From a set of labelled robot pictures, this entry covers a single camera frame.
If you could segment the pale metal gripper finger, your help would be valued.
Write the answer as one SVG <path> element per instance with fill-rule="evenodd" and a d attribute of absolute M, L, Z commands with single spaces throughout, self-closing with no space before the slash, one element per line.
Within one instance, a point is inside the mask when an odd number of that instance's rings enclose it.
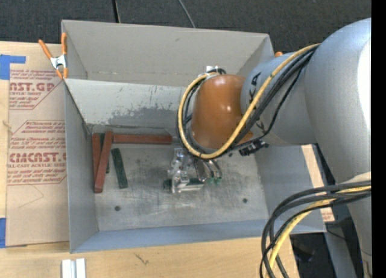
<path fill-rule="evenodd" d="M 168 170 L 168 180 L 171 182 L 181 182 L 185 176 L 185 170 L 183 167 L 170 168 Z"/>
<path fill-rule="evenodd" d="M 184 191 L 190 191 L 192 187 L 189 185 L 190 181 L 172 181 L 171 185 L 171 192 L 173 194 L 175 193 L 182 193 Z"/>

